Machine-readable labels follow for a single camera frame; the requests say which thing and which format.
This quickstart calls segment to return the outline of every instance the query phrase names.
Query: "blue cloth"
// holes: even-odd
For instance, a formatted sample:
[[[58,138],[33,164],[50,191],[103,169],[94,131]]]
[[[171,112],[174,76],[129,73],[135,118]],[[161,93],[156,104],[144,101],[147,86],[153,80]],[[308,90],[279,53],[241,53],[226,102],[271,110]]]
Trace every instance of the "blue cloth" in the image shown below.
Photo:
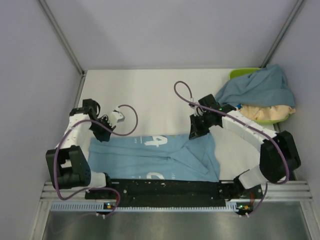
[[[294,108],[294,94],[279,65],[267,65],[254,73],[229,80],[216,94],[221,104],[246,104],[261,107],[287,105]]]
[[[112,179],[166,179],[218,182],[220,165],[211,134],[91,139],[88,163],[92,171]]]

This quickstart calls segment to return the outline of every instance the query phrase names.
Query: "black mounting base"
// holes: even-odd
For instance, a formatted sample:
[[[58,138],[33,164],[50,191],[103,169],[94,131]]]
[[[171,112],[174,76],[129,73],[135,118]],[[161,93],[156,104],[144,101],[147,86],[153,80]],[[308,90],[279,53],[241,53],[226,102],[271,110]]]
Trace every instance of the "black mounting base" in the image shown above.
[[[232,182],[112,179],[110,187],[120,193],[119,207],[224,207],[231,199],[250,199],[250,192],[257,199],[262,196],[260,186],[239,196]],[[116,199],[116,195],[110,191],[91,190],[85,194],[85,199],[110,200]]]

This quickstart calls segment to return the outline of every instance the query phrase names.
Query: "white table surface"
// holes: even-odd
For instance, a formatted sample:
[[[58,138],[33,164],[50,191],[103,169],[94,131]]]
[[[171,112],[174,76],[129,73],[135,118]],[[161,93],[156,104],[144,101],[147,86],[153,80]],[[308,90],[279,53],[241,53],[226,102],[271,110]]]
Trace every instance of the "white table surface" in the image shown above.
[[[129,104],[139,117],[132,136],[158,136],[188,134],[189,115],[193,110],[174,93],[174,83],[185,81],[191,88],[194,100],[218,92],[228,81],[232,69],[137,69],[89,70],[87,72],[79,107],[83,99],[93,99],[101,105],[101,114],[109,114],[116,106]],[[178,85],[177,90],[189,97],[188,90]],[[122,108],[125,121],[115,129],[128,133],[135,125],[131,109]],[[220,179],[232,180],[240,173],[259,164],[260,154],[241,137],[219,126],[210,128],[216,147],[215,156],[220,163]],[[91,131],[85,139],[83,153],[88,157]]]

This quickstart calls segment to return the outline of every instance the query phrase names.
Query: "gray towel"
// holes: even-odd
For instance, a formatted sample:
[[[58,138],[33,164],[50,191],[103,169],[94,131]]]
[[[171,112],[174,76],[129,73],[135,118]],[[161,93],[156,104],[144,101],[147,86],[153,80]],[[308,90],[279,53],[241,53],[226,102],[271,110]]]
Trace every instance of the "gray towel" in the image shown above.
[[[296,106],[286,76],[277,64],[229,80],[215,98],[221,105]]]

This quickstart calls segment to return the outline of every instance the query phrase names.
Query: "white print on shirt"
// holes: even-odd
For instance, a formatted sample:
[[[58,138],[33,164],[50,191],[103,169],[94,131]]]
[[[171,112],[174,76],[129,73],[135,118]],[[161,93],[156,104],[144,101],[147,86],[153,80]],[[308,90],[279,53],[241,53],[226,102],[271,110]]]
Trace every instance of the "white print on shirt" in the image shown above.
[[[168,142],[168,138],[165,136],[153,136],[152,137],[153,141],[146,141],[144,145],[146,146],[156,146],[157,148],[159,145],[166,144]]]
[[[156,176],[158,177],[159,179],[165,179],[165,177],[161,174],[161,173],[158,173],[158,172],[149,172],[147,175],[146,175],[146,179],[152,179],[152,176]]]

